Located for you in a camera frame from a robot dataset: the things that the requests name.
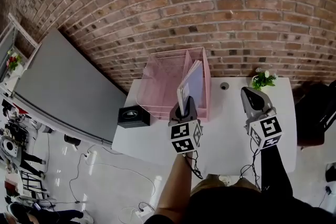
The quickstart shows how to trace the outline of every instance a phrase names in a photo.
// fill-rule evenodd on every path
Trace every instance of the pink mesh file organizer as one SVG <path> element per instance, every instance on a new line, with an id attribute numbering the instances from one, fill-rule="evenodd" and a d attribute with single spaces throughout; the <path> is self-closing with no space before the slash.
<path id="1" fill-rule="evenodd" d="M 137 103 L 156 118 L 169 120 L 169 113 L 177 103 L 177 87 L 195 60 L 203 63 L 202 102 L 197 115 L 200 120 L 208 121 L 211 75 L 203 47 L 150 54 L 136 96 Z"/>

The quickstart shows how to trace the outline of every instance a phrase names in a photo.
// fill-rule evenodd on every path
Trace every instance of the black bag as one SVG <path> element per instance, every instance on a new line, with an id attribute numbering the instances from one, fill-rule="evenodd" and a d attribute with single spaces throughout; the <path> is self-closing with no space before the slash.
<path id="1" fill-rule="evenodd" d="M 299 146 L 324 143 L 324 133 L 336 119 L 336 81 L 315 84 L 295 105 Z"/>

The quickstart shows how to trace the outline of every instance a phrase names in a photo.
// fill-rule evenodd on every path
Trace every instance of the white floor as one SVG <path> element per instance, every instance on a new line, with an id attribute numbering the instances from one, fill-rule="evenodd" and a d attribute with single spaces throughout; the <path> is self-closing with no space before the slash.
<path id="1" fill-rule="evenodd" d="M 34 140 L 30 142 L 29 153 L 32 153 Z M 64 135 L 58 132 L 49 134 L 50 158 L 44 186 L 50 192 L 51 197 L 58 202 L 75 202 L 69 181 L 77 175 L 77 165 L 80 155 L 86 153 L 91 145 L 82 142 L 78 151 L 64 141 Z M 133 214 L 130 221 L 132 208 L 138 207 L 139 202 L 145 201 L 153 206 L 158 198 L 170 172 L 170 167 L 163 167 L 146 163 L 125 155 L 113 155 L 100 146 L 90 149 L 91 155 L 87 160 L 81 157 L 78 179 L 71 183 L 76 199 L 85 204 L 57 204 L 57 210 L 85 208 L 95 219 L 97 224 L 141 223 L 141 220 Z M 313 206 L 321 203 L 327 183 L 324 180 L 325 164 L 321 154 L 321 147 L 298 150 L 296 171 L 289 175 L 294 190 L 294 196 Z M 34 155 L 48 160 L 48 136 L 39 133 Z M 40 170 L 46 166 L 37 164 Z M 150 179 L 153 184 L 143 176 L 125 169 L 132 169 Z M 193 178 L 193 185 L 199 179 Z M 322 203 L 322 208 L 333 212 L 336 205 L 333 195 L 327 196 Z"/>

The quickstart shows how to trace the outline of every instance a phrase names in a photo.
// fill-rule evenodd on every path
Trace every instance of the black tissue box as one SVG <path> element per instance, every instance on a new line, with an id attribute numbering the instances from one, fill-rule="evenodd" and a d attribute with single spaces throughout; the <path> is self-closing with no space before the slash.
<path id="1" fill-rule="evenodd" d="M 120 108 L 118 125 L 124 128 L 150 126 L 151 115 L 139 105 Z"/>

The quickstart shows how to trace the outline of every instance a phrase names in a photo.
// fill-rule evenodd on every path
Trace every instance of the person in black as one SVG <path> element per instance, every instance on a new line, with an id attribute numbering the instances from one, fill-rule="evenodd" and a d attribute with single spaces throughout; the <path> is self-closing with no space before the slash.
<path id="1" fill-rule="evenodd" d="M 225 187 L 209 176 L 191 192 L 189 158 L 178 154 L 155 213 L 145 224 L 219 223 L 227 221 L 305 221 L 334 223 L 333 215 L 293 198 L 277 146 L 261 151 L 261 191 L 247 179 Z"/>
<path id="2" fill-rule="evenodd" d="M 0 214 L 0 223 L 20 224 L 78 224 L 71 221 L 73 218 L 81 218 L 87 224 L 93 224 L 93 218 L 86 212 L 77 210 L 55 211 L 37 210 L 19 203 L 8 205 L 8 212 Z"/>

